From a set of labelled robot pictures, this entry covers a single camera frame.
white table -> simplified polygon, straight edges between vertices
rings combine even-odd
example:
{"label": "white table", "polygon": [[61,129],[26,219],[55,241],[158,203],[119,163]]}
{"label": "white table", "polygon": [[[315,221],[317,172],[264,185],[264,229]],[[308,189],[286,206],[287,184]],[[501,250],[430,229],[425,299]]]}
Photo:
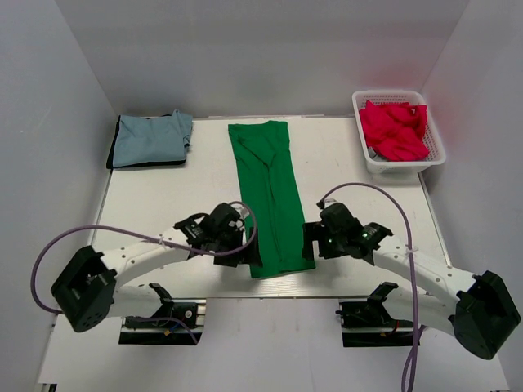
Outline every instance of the white table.
{"label": "white table", "polygon": [[[231,123],[263,123],[267,119],[199,120],[194,122],[191,150],[184,167],[128,169],[113,172],[100,223],[145,234],[159,234],[196,212],[210,212],[218,203],[240,199],[236,162],[227,132]],[[318,221],[316,203],[335,185],[372,182],[353,119],[287,118],[294,174],[306,221]],[[386,186],[404,207],[416,246],[439,257],[443,251],[417,176],[407,185]],[[363,224],[376,221],[405,238],[396,208],[373,189],[340,189],[333,197],[345,203]],[[109,250],[135,242],[109,232],[96,235],[95,249]],[[177,298],[366,296],[396,275],[361,260],[343,257],[316,262],[316,269],[278,278],[253,280],[248,267],[224,268],[210,256],[158,269],[139,278],[156,282]],[[409,283],[402,281],[406,287]]]}
{"label": "white table", "polygon": [[[268,119],[196,120],[184,167],[113,172],[100,223],[159,234],[192,213],[210,212],[220,202],[238,199],[227,126]],[[376,183],[364,169],[354,119],[277,119],[288,122],[306,221],[319,219],[315,203],[335,185]],[[406,210],[414,244],[445,263],[418,177],[384,188]],[[381,194],[347,188],[334,197],[362,223],[376,221],[405,237],[399,213]],[[93,245],[104,250],[133,241],[99,232]],[[343,349],[333,313],[336,298],[367,296],[387,280],[405,287],[409,283],[348,257],[316,264],[311,271],[260,280],[250,279],[245,265],[219,267],[209,257],[154,271],[140,278],[141,283],[160,283],[178,298],[216,298],[208,301],[198,346],[118,345],[119,319],[106,319],[91,331],[77,334],[60,316],[39,382],[57,383],[58,392],[399,390],[408,349]],[[271,297],[325,298],[257,299]],[[426,333],[420,347],[416,390],[487,392],[506,388],[497,358],[483,361],[443,332]]]}

light blue shirt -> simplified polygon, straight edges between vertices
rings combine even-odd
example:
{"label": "light blue shirt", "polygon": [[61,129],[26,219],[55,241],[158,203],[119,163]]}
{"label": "light blue shirt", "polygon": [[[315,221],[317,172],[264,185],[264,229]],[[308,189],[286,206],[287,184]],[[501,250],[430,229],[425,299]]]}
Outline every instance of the light blue shirt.
{"label": "light blue shirt", "polygon": [[113,166],[185,161],[192,128],[193,116],[178,110],[149,119],[120,116]]}

folded green garment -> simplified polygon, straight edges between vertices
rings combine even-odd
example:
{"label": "folded green garment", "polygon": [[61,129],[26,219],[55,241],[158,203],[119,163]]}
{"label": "folded green garment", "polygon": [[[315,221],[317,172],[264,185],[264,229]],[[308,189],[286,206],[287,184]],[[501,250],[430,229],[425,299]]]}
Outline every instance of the folded green garment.
{"label": "folded green garment", "polygon": [[[256,216],[263,267],[251,266],[252,278],[315,268],[302,258],[302,204],[288,149],[286,122],[229,125],[242,200]],[[253,226],[246,221],[247,229]]]}

plastic basket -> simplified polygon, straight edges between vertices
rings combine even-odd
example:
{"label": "plastic basket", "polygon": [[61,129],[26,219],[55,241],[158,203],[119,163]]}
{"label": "plastic basket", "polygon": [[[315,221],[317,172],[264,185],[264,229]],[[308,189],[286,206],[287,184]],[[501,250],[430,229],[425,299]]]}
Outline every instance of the plastic basket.
{"label": "plastic basket", "polygon": [[358,124],[358,131],[360,133],[361,147],[365,156],[367,170],[373,174],[409,174],[419,173],[430,166],[441,165],[445,159],[445,149],[441,143],[440,135],[434,125],[429,108],[427,107],[427,127],[425,136],[423,137],[423,144],[429,149],[430,153],[422,161],[411,162],[379,162],[374,161],[369,156],[367,150],[367,143],[361,126],[360,109],[367,105],[370,100],[373,104],[391,104],[409,102],[411,105],[426,105],[425,100],[421,94],[416,91],[405,90],[367,90],[357,91],[352,94],[352,104],[354,105],[354,113],[356,122]]}

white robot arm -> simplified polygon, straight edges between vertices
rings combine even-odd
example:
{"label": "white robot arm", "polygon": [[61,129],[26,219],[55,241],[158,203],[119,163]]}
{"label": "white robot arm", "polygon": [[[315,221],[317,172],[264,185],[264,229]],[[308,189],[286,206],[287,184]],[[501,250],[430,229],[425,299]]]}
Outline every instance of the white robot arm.
{"label": "white robot arm", "polygon": [[[323,209],[320,218],[304,224],[306,259],[314,258],[312,243],[317,241],[320,257],[352,256],[410,280],[409,254],[413,252],[416,284],[422,289],[418,295],[420,324],[455,336],[474,355],[492,359],[520,323],[498,275],[490,271],[475,275],[411,251],[389,229],[377,223],[363,226],[341,203]],[[396,283],[382,283],[357,310],[357,317],[351,311],[347,306],[339,312],[345,325],[361,319],[412,321],[413,295]]]}
{"label": "white robot arm", "polygon": [[[376,223],[362,226],[341,203],[320,213],[321,221],[304,224],[303,257],[352,256],[410,279],[409,253],[392,232]],[[139,242],[107,252],[92,247],[77,251],[53,284],[51,293],[76,332],[95,327],[105,317],[155,317],[168,314],[171,297],[158,284],[135,286],[134,278],[159,267],[189,261],[212,251],[214,264],[262,265],[257,238],[242,246],[241,215],[229,204],[210,214],[178,222],[160,234],[157,243]],[[489,271],[482,276],[447,266],[414,251],[418,315],[422,325],[449,333],[478,357],[491,359],[521,321],[503,280]],[[346,324],[350,312],[342,311]],[[396,283],[381,284],[367,299],[365,317],[413,320],[412,292]]]}
{"label": "white robot arm", "polygon": [[215,265],[262,266],[257,232],[252,231],[243,245],[243,225],[240,213],[222,203],[211,214],[176,223],[156,243],[142,241],[103,252],[83,247],[54,282],[51,294],[76,332],[87,331],[106,317],[169,317],[175,304],[165,289],[157,283],[131,281],[201,254],[215,256]]}

